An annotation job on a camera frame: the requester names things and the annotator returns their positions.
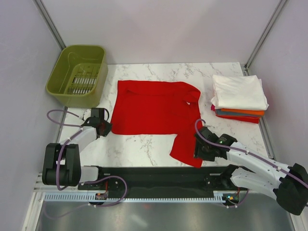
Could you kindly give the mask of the red t-shirt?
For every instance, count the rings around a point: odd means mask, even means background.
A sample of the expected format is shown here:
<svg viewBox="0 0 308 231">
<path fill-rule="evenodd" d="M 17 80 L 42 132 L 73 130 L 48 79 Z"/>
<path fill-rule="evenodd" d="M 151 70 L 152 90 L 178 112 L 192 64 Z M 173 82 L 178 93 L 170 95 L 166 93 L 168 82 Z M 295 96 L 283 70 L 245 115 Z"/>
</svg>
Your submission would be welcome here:
<svg viewBox="0 0 308 231">
<path fill-rule="evenodd" d="M 248 122 L 248 123 L 254 123 L 258 124 L 260 117 L 249 117 L 249 116 L 225 116 L 225 115 L 216 115 L 217 117 L 224 118 L 224 119 L 231 119 L 231 120 L 237 120 L 242 122 Z"/>
<path fill-rule="evenodd" d="M 194 157 L 195 129 L 201 114 L 201 92 L 185 82 L 120 80 L 112 113 L 117 135 L 170 135 L 176 137 L 170 152 L 174 159 L 200 168 Z"/>
</svg>

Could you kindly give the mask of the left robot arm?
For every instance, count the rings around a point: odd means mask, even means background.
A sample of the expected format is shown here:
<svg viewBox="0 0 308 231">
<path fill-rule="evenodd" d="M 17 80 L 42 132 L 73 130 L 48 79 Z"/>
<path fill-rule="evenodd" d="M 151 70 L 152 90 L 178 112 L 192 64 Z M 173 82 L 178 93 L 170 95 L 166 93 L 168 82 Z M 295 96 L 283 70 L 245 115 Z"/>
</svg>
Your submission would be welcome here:
<svg viewBox="0 0 308 231">
<path fill-rule="evenodd" d="M 77 132 L 60 143 L 46 146 L 41 176 L 43 184 L 54 185 L 60 191 L 86 182 L 95 189 L 104 187 L 105 176 L 99 173 L 97 166 L 82 166 L 80 154 L 89 144 L 111 132 L 109 117 L 107 109 L 96 107 L 91 109 L 88 118 L 82 119 L 81 125 L 62 124 L 76 127 Z"/>
</svg>

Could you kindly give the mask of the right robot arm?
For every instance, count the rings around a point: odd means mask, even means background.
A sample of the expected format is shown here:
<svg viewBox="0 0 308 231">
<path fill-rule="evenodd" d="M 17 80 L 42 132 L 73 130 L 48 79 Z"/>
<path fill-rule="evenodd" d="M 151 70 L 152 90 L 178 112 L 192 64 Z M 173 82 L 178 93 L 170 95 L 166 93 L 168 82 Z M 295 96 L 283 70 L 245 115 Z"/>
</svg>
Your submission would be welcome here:
<svg viewBox="0 0 308 231">
<path fill-rule="evenodd" d="M 220 177 L 225 189 L 246 188 L 274 199 L 287 212 L 299 216 L 308 206 L 308 172 L 300 164 L 277 162 L 252 150 L 228 134 L 218 137 L 207 127 L 195 133 L 195 157 L 223 158 L 232 164 Z"/>
</svg>

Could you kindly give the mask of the folded grey t-shirt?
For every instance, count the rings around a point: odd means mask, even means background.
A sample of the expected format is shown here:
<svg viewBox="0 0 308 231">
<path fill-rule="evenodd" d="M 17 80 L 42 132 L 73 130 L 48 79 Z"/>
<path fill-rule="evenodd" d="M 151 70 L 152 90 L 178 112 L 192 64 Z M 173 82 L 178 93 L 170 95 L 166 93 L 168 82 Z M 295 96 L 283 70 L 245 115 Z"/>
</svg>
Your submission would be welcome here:
<svg viewBox="0 0 308 231">
<path fill-rule="evenodd" d="M 262 117 L 262 115 L 254 115 L 254 114 L 246 114 L 246 113 L 238 113 L 238 112 L 227 112 L 222 111 L 221 109 L 215 110 L 217 115 L 221 116 L 246 116 L 246 117 Z"/>
</svg>

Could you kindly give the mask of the olive green plastic basket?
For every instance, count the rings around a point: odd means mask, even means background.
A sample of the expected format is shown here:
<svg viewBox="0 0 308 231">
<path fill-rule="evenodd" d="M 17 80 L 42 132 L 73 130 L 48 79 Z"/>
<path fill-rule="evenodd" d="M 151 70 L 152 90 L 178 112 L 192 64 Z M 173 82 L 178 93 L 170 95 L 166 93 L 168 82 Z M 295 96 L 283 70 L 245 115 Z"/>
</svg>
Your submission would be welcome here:
<svg viewBox="0 0 308 231">
<path fill-rule="evenodd" d="M 99 105 L 108 74 L 105 50 L 95 45 L 72 45 L 62 50 L 46 91 L 66 107 Z"/>
</svg>

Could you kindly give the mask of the folded white t-shirt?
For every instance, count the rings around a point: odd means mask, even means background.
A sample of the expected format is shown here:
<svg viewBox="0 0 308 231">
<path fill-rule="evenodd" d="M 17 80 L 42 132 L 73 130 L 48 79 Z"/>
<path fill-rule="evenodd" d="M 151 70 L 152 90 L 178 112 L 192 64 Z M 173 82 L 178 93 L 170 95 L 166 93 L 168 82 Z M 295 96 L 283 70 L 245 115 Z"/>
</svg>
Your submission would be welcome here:
<svg viewBox="0 0 308 231">
<path fill-rule="evenodd" d="M 239 77 L 213 75 L 212 81 L 214 97 L 211 102 L 216 109 L 265 111 L 269 106 L 262 80 L 256 75 Z"/>
</svg>

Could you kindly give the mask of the folded red t-shirt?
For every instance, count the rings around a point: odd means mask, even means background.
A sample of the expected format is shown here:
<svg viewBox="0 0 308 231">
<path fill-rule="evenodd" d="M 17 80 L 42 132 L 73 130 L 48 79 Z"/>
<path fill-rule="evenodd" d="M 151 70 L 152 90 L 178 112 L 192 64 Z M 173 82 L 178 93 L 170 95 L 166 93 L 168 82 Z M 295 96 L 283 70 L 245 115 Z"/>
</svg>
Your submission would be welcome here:
<svg viewBox="0 0 308 231">
<path fill-rule="evenodd" d="M 217 117 L 224 118 L 224 119 L 231 119 L 231 120 L 237 120 L 242 122 L 248 122 L 248 123 L 254 123 L 258 124 L 260 117 L 249 117 L 249 116 L 225 116 L 225 115 L 216 115 Z"/>
</svg>

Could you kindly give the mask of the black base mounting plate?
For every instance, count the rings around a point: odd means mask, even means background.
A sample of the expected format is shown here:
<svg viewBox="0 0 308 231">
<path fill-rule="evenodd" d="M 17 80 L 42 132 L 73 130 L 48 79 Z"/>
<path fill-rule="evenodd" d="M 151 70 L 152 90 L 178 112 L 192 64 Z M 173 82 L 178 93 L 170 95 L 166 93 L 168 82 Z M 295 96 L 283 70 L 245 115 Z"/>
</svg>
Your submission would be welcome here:
<svg viewBox="0 0 308 231">
<path fill-rule="evenodd" d="M 79 190 L 102 191 L 120 198 L 196 198 L 212 197 L 214 191 L 236 191 L 238 188 L 227 178 L 227 167 L 100 167 L 102 182 L 79 185 Z"/>
</svg>

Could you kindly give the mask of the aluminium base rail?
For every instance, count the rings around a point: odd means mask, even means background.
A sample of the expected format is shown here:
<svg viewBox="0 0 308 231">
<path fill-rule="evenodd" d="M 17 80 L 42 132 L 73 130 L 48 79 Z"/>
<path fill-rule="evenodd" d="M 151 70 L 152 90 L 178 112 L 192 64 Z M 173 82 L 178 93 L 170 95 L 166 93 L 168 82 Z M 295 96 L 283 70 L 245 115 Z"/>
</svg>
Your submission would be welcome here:
<svg viewBox="0 0 308 231">
<path fill-rule="evenodd" d="M 44 186 L 45 185 L 42 182 L 42 173 L 39 173 L 35 182 L 34 191 L 39 192 L 44 188 Z"/>
</svg>

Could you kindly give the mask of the right aluminium frame post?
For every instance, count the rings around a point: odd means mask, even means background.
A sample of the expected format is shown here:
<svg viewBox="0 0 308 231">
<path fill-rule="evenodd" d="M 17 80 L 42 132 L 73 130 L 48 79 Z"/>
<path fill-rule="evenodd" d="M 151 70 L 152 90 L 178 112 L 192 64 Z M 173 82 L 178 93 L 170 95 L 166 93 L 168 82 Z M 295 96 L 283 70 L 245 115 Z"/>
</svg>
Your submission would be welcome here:
<svg viewBox="0 0 308 231">
<path fill-rule="evenodd" d="M 258 53 L 260 52 L 262 46 L 264 45 L 266 39 L 268 38 L 270 32 L 274 28 L 276 22 L 278 21 L 280 15 L 282 14 L 284 8 L 286 7 L 288 0 L 280 0 L 275 7 L 270 19 L 268 20 L 264 30 L 261 33 L 261 36 L 259 37 L 255 47 L 253 48 L 250 56 L 248 57 L 248 60 L 245 64 L 241 65 L 241 68 L 243 72 L 245 72 L 246 75 L 249 73 L 249 68 L 253 64 L 255 58 L 257 57 Z"/>
</svg>

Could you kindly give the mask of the aluminium frame post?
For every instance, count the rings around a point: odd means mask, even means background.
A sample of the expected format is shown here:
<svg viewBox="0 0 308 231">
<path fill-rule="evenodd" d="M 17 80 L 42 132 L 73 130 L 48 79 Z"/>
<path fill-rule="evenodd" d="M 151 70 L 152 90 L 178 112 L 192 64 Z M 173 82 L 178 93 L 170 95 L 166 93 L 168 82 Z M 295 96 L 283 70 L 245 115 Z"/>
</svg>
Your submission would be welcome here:
<svg viewBox="0 0 308 231">
<path fill-rule="evenodd" d="M 264 45 L 266 39 L 268 38 L 270 32 L 274 28 L 276 22 L 278 21 L 280 15 L 282 14 L 284 8 L 286 7 L 288 0 L 280 0 L 275 7 L 270 19 L 268 20 L 264 30 L 261 33 L 261 36 L 259 37 L 255 47 L 253 48 L 250 56 L 248 57 L 248 60 L 245 64 L 241 65 L 241 68 L 243 72 L 245 72 L 246 75 L 249 73 L 249 68 L 253 64 L 255 58 L 257 57 L 258 53 L 260 52 L 262 46 Z"/>
<path fill-rule="evenodd" d="M 64 48 L 66 48 L 66 45 L 58 31 L 58 29 L 56 28 L 46 6 L 44 5 L 42 0 L 33 0 L 34 4 L 36 5 L 39 13 L 41 14 L 42 18 L 44 19 L 46 25 L 48 26 L 50 32 L 52 33 L 54 39 L 56 40 L 58 46 L 60 47 L 61 50 L 63 50 Z"/>
</svg>

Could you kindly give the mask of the left aluminium frame post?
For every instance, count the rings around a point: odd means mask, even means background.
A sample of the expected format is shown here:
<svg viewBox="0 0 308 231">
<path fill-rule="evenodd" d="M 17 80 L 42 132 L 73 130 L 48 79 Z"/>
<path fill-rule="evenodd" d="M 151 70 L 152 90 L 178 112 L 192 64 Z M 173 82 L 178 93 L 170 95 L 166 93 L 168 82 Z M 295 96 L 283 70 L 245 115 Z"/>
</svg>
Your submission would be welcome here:
<svg viewBox="0 0 308 231">
<path fill-rule="evenodd" d="M 58 46 L 60 47 L 61 50 L 63 50 L 64 48 L 66 48 L 66 45 L 58 31 L 58 29 L 56 28 L 46 6 L 44 5 L 42 0 L 33 0 L 34 4 L 36 5 L 39 13 L 41 14 L 42 18 L 44 19 L 46 25 L 48 26 L 50 32 L 52 33 L 54 39 L 56 40 Z"/>
</svg>

